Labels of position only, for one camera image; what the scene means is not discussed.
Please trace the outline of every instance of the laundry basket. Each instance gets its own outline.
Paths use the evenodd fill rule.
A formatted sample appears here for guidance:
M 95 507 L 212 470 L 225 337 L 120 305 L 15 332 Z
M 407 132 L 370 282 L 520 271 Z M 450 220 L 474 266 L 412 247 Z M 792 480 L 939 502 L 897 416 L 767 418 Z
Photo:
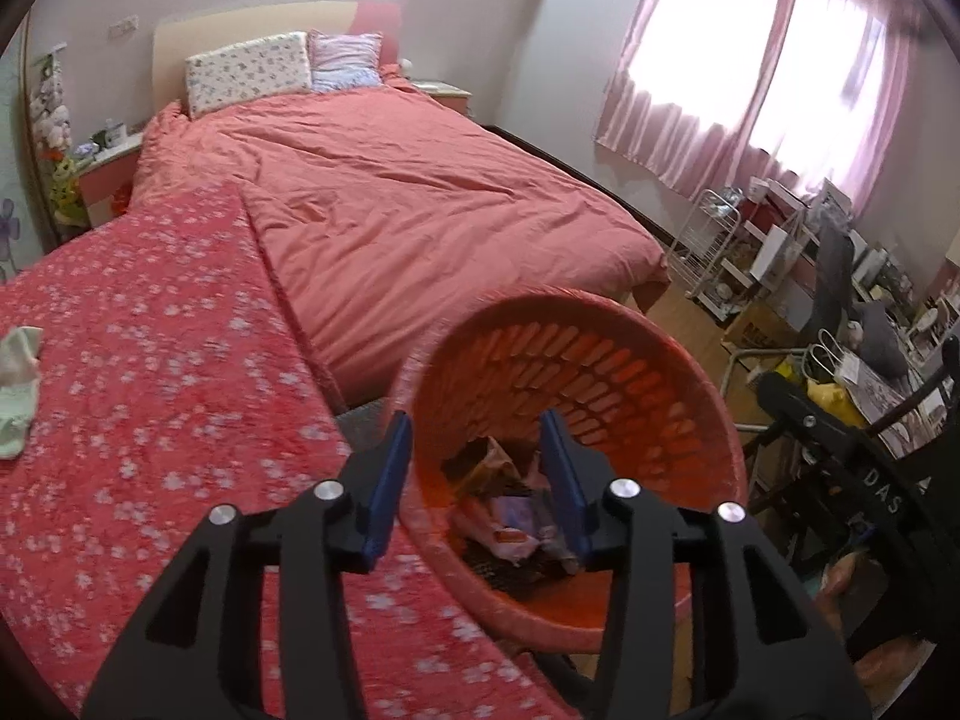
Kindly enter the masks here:
M 454 497 L 443 465 L 479 437 L 532 451 L 549 408 L 617 474 L 680 506 L 745 502 L 743 455 L 693 358 L 642 314 L 605 298 L 552 288 L 485 295 L 435 324 L 410 355 L 385 415 L 402 409 L 414 421 L 400 520 L 422 557 L 496 635 L 544 652 L 595 653 L 608 572 L 551 581 L 520 603 L 473 573 L 448 526 Z M 679 567 L 677 580 L 677 613 L 685 614 L 688 572 Z

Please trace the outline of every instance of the basket rim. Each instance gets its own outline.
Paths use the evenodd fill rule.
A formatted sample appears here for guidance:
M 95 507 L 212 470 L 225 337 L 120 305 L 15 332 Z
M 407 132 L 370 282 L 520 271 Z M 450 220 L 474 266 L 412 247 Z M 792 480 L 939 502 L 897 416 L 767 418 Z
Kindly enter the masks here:
M 630 319 L 631 322 L 643 327 L 662 343 L 673 346 L 680 358 L 688 365 L 692 376 L 703 386 L 709 402 L 720 416 L 720 424 L 725 432 L 725 442 L 731 458 L 731 487 L 736 491 L 733 500 L 741 505 L 746 504 L 747 470 L 744 466 L 739 436 L 716 386 L 710 381 L 699 362 L 642 312 L 582 290 L 516 285 L 507 289 L 489 290 L 464 301 L 457 310 L 434 322 L 407 356 L 390 388 L 387 408 L 383 410 L 383 419 L 389 419 L 395 410 L 412 412 L 416 394 L 419 392 L 426 371 L 430 370 L 434 356 L 457 327 L 470 322 L 474 317 L 494 306 L 529 298 L 560 298 L 587 303 L 620 314 L 621 317 Z M 416 456 L 416 425 L 414 426 L 414 452 Z M 501 637 L 520 641 L 528 647 L 543 652 L 597 653 L 600 651 L 603 638 L 602 627 L 574 627 L 551 622 L 530 613 L 508 596 L 491 589 L 460 560 L 445 539 L 435 538 L 431 511 L 432 509 L 424 504 L 418 476 L 415 473 L 408 473 L 400 498 L 398 514 L 400 523 L 430 569 L 439 575 L 454 600 L 462 605 L 475 620 Z M 451 584 L 454 584 L 456 589 L 452 589 Z M 689 591 L 678 597 L 675 611 L 679 616 L 689 614 Z

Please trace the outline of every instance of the bedspread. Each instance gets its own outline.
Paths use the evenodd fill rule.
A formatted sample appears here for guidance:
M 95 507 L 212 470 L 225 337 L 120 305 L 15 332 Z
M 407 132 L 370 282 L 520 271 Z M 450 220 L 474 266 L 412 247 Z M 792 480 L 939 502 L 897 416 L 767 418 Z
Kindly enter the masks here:
M 0 305 L 0 335 L 44 331 L 27 449 L 0 464 L 0 608 L 76 710 L 211 506 L 283 505 L 336 474 L 349 447 L 229 187 L 84 235 L 3 288 Z M 401 528 L 376 572 L 344 589 L 371 717 L 560 716 Z M 268 709 L 279 712 L 276 595 L 268 586 L 262 645 Z
M 347 403 L 385 394 L 452 305 L 517 283 L 646 308 L 654 238 L 608 197 L 412 87 L 287 95 L 148 128 L 134 205 L 237 179 L 306 336 Z

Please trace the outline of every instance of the light switch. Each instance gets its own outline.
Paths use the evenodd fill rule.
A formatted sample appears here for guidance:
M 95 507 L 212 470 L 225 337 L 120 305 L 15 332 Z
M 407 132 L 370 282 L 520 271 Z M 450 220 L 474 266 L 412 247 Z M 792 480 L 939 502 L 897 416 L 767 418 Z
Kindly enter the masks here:
M 116 40 L 119 37 L 128 35 L 131 32 L 136 32 L 140 28 L 140 17 L 139 16 L 128 16 L 126 19 L 121 19 L 117 23 L 112 23 L 109 30 L 107 30 L 107 35 L 109 35 L 110 40 Z

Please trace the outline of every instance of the pink curtain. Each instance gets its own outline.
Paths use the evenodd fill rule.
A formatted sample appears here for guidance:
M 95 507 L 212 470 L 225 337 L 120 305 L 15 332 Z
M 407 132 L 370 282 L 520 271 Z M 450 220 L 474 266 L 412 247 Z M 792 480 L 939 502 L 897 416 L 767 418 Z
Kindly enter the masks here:
M 596 141 L 684 196 L 829 178 L 861 208 L 904 96 L 911 0 L 641 0 Z

